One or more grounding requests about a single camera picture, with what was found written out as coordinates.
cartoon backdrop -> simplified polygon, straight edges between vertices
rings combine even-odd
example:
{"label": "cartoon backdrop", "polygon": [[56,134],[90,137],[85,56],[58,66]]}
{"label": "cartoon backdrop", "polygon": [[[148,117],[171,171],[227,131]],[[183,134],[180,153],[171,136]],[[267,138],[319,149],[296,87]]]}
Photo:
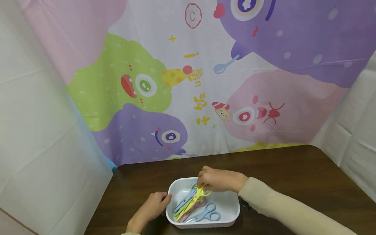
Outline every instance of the cartoon backdrop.
{"label": "cartoon backdrop", "polygon": [[376,49],[374,0],[16,2],[116,166],[308,144]]}

purple cartoon monster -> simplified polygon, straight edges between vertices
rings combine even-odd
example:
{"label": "purple cartoon monster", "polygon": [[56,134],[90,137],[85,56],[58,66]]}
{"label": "purple cartoon monster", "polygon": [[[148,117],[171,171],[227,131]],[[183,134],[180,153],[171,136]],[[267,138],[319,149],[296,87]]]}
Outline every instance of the purple cartoon monster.
{"label": "purple cartoon monster", "polygon": [[232,60],[251,52],[285,71],[350,88],[376,49],[374,0],[217,0],[215,18],[236,41]]}
{"label": "purple cartoon monster", "polygon": [[116,166],[182,155],[188,139],[184,124],[176,117],[146,112],[129,103],[105,129],[92,133],[102,152]]}

yellow star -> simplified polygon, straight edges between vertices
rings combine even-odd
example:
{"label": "yellow star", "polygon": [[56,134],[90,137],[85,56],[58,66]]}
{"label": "yellow star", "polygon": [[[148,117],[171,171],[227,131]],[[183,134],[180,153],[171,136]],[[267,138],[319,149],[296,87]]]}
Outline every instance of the yellow star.
{"label": "yellow star", "polygon": [[171,38],[169,38],[169,40],[172,41],[172,43],[174,43],[174,42],[175,42],[175,39],[176,39],[176,38],[174,38],[174,36],[171,34]]}

blue scissors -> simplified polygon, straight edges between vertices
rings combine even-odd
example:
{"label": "blue scissors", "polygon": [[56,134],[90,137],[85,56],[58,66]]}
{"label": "blue scissors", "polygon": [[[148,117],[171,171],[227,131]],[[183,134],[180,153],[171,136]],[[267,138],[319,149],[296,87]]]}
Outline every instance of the blue scissors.
{"label": "blue scissors", "polygon": [[208,219],[210,221],[218,221],[221,218],[221,215],[215,210],[216,208],[217,206],[214,203],[209,202],[208,204],[206,204],[205,209],[201,214],[186,221],[186,223],[189,223],[191,221],[198,222],[203,219]]}
{"label": "blue scissors", "polygon": [[189,194],[175,207],[172,211],[176,213],[182,206],[185,205],[197,192],[197,183],[193,183],[189,189]]}

white container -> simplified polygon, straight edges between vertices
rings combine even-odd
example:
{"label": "white container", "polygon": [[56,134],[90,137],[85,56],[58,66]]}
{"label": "white container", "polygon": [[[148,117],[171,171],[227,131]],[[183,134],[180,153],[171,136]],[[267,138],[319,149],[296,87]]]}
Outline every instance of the white container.
{"label": "white container", "polygon": [[[191,185],[197,182],[198,177],[181,178],[175,180],[168,189],[168,193],[173,195],[171,203],[167,206],[166,216],[171,224],[179,229],[205,229],[215,227],[230,227],[235,223],[240,213],[238,195],[235,192],[227,191],[223,193],[212,192],[206,199],[216,204],[216,211],[221,215],[218,221],[203,219],[199,222],[175,222],[173,209],[188,195]],[[187,220],[203,212],[203,207],[196,208]]]}

